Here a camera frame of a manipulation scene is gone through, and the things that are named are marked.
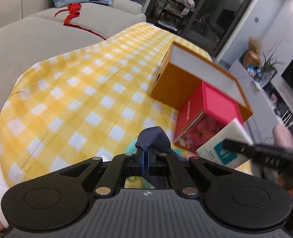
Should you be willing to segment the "gold vase with dried flowers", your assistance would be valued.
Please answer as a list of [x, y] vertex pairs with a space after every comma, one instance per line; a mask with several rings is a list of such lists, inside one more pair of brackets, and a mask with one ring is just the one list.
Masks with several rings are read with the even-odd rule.
[[259, 56], [259, 51], [261, 49], [262, 43], [259, 39], [250, 36], [248, 38], [248, 50], [243, 59], [243, 66], [247, 68], [248, 66], [254, 66], [258, 68], [261, 63]]

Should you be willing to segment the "orange cardboard box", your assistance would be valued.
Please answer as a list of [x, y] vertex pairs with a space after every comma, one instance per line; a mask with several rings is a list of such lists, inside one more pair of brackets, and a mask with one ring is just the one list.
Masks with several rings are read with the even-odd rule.
[[179, 110], [202, 81], [235, 100], [243, 121], [253, 115], [239, 81], [229, 71], [176, 41], [171, 43], [161, 62], [151, 97]]

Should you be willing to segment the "navy blue cloth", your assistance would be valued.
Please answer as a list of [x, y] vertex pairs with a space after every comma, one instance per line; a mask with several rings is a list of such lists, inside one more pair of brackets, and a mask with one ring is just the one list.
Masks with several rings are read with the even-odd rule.
[[164, 130], [159, 127], [149, 127], [140, 132], [135, 143], [136, 149], [138, 147], [142, 148], [146, 152], [146, 174], [142, 176], [146, 181], [148, 181], [156, 189], [166, 189], [167, 181], [160, 174], [155, 175], [148, 174], [148, 148], [153, 145], [156, 149], [156, 154], [166, 153], [168, 155], [176, 156], [180, 161], [188, 161], [186, 158], [182, 157], [180, 153], [174, 151], [171, 148], [171, 142], [164, 132]]

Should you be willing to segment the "green potted plant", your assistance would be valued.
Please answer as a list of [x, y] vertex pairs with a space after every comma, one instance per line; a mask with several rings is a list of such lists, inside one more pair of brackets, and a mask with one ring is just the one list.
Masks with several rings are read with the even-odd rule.
[[284, 62], [278, 61], [274, 54], [272, 53], [268, 58], [266, 58], [265, 53], [263, 53], [264, 61], [263, 66], [261, 67], [261, 79], [263, 80], [265, 76], [272, 72], [277, 72], [276, 66], [277, 65], [284, 65]]

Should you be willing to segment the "yellow checkered tablecloth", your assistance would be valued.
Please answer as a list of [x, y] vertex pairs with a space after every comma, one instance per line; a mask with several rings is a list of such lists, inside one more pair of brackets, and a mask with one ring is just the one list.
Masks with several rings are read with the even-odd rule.
[[0, 163], [7, 184], [93, 156], [109, 161], [148, 127], [160, 126], [172, 136], [177, 112], [150, 92], [173, 42], [212, 63], [186, 39], [138, 23], [30, 67], [0, 113]]

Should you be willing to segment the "beige sofa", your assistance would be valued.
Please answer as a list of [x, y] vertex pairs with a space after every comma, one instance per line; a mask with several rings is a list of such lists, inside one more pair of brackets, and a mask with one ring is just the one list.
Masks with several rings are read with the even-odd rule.
[[74, 27], [52, 0], [0, 0], [0, 112], [16, 80], [32, 65], [97, 44], [144, 22], [142, 6], [130, 0], [84, 3]]

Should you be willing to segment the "red ribbon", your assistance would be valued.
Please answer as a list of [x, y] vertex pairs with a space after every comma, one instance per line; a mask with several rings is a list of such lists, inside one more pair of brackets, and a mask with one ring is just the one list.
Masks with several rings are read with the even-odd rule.
[[80, 29], [86, 32], [89, 32], [95, 36], [98, 36], [99, 38], [101, 38], [102, 40], [107, 40], [105, 37], [103, 37], [101, 34], [96, 33], [93, 30], [87, 29], [85, 27], [82, 27], [80, 25], [76, 25], [71, 23], [71, 20], [73, 20], [74, 18], [77, 18], [80, 16], [80, 10], [81, 10], [81, 4], [80, 3], [69, 3], [69, 5], [67, 6], [66, 9], [61, 9], [59, 11], [57, 11], [54, 15], [54, 17], [56, 17], [58, 14], [60, 14], [61, 12], [68, 12], [69, 14], [66, 16], [66, 18], [64, 19], [64, 26], [68, 26], [68, 27], [74, 27], [76, 29]]

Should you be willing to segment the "red lidded clear box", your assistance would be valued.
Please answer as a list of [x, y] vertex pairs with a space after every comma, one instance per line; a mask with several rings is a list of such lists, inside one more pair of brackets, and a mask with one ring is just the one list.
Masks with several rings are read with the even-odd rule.
[[233, 119], [243, 123], [238, 103], [202, 81], [178, 112], [174, 144], [194, 153]]

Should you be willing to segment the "black trolley with pink cover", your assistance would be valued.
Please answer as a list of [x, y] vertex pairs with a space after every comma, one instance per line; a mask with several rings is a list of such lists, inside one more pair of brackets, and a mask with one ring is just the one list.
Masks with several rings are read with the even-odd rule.
[[194, 12], [195, 2], [194, 0], [157, 0], [156, 7], [160, 10], [156, 26], [178, 33], [187, 15]]

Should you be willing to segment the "white tv cabinet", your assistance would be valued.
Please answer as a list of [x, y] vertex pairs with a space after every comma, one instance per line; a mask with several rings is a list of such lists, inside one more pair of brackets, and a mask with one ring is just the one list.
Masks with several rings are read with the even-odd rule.
[[237, 78], [241, 85], [253, 114], [244, 123], [245, 128], [255, 143], [272, 145], [274, 143], [273, 129], [276, 125], [282, 124], [285, 127], [293, 127], [293, 114], [286, 110], [281, 116], [274, 111], [274, 106], [263, 89], [258, 89], [252, 77], [245, 67], [235, 60], [229, 72]]

